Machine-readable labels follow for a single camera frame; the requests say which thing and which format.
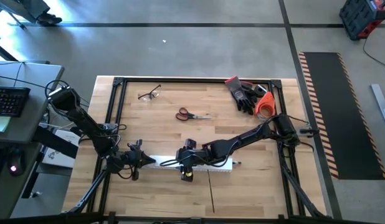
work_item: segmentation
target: gray concrete floor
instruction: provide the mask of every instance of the gray concrete floor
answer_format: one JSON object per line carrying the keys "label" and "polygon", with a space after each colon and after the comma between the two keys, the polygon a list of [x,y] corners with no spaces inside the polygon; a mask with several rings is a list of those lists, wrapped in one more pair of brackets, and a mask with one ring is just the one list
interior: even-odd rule
{"label": "gray concrete floor", "polygon": [[[64,22],[282,23],[274,0],[46,0]],[[285,0],[295,24],[339,24],[342,0]],[[63,79],[89,100],[97,75],[296,78],[284,28],[230,27],[19,27],[0,15],[0,45],[18,59],[63,65]],[[365,56],[363,42],[343,29],[292,29],[298,51],[339,52],[345,60],[385,166],[385,124],[369,89],[385,95],[385,70]],[[367,50],[385,63],[385,28],[371,34]],[[56,123],[66,124],[62,118]],[[20,200],[13,217],[60,212],[68,177],[42,175],[37,198]],[[385,223],[384,181],[333,181],[344,219]]]}

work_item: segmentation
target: orange and black stripe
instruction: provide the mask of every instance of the orange and black stripe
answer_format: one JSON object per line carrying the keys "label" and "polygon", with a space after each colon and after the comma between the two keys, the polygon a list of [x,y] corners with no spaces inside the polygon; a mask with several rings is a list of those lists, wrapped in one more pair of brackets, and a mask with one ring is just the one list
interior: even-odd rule
{"label": "orange and black stripe", "polygon": [[381,157],[379,156],[377,147],[375,146],[375,142],[374,142],[373,136],[371,135],[371,132],[369,131],[369,128],[368,128],[368,125],[367,125],[367,122],[366,122],[366,118],[364,117],[363,111],[361,110],[361,107],[360,107],[360,104],[359,104],[359,101],[357,100],[356,93],[354,92],[352,82],[351,82],[350,77],[348,75],[348,70],[346,69],[345,63],[343,62],[343,59],[342,59],[342,57],[341,57],[341,55],[339,53],[338,53],[338,57],[340,59],[341,65],[342,65],[343,72],[345,73],[346,79],[348,81],[350,90],[352,92],[352,95],[353,95],[353,98],[354,98],[354,102],[356,103],[357,109],[358,109],[358,111],[359,111],[359,113],[361,115],[361,119],[363,120],[364,127],[366,128],[366,131],[367,131],[367,134],[368,134],[368,138],[371,141],[371,145],[373,146],[373,150],[374,150],[375,156],[377,157],[377,160],[378,160],[378,163],[379,163],[379,167],[382,170],[382,175],[385,178],[385,167],[382,164]]}
{"label": "orange and black stripe", "polygon": [[327,160],[328,168],[330,170],[330,174],[332,178],[338,179],[338,168],[335,163],[332,147],[330,140],[328,139],[327,135],[327,130],[325,127],[325,123],[323,120],[323,116],[321,115],[321,109],[320,109],[320,104],[317,100],[317,95],[316,95],[316,90],[313,84],[313,81],[311,80],[311,75],[310,75],[310,70],[309,66],[306,61],[305,54],[303,52],[299,53],[299,60],[300,64],[302,66],[302,72],[303,76],[305,77],[305,82],[306,82],[306,87],[309,92],[309,97],[310,97],[310,103],[313,108],[313,112],[315,114],[315,119],[317,123],[317,127],[320,130],[320,139],[321,143],[323,145],[323,149],[325,152],[325,157]]}

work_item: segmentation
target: keyboard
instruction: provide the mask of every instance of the keyboard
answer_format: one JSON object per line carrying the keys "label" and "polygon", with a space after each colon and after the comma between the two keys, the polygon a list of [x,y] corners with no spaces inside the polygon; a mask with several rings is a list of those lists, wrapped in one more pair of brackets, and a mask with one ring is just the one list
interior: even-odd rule
{"label": "keyboard", "polygon": [[0,86],[0,116],[20,117],[30,88]]}

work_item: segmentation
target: scissors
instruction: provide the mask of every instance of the scissors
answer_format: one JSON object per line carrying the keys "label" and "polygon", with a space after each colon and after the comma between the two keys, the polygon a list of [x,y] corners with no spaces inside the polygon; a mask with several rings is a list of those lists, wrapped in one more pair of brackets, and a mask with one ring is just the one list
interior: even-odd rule
{"label": "scissors", "polygon": [[210,119],[209,116],[196,116],[195,114],[189,113],[186,108],[180,108],[179,112],[176,113],[176,118],[180,121],[187,121],[188,119]]}

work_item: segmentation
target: person's foot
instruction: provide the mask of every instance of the person's foot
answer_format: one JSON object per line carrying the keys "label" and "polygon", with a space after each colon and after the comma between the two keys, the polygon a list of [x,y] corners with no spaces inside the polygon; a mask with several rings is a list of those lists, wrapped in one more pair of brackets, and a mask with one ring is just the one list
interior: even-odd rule
{"label": "person's foot", "polygon": [[62,22],[61,18],[56,17],[55,15],[49,14],[49,13],[43,13],[37,18],[37,23],[43,26],[56,25],[56,24],[59,24],[60,22]]}

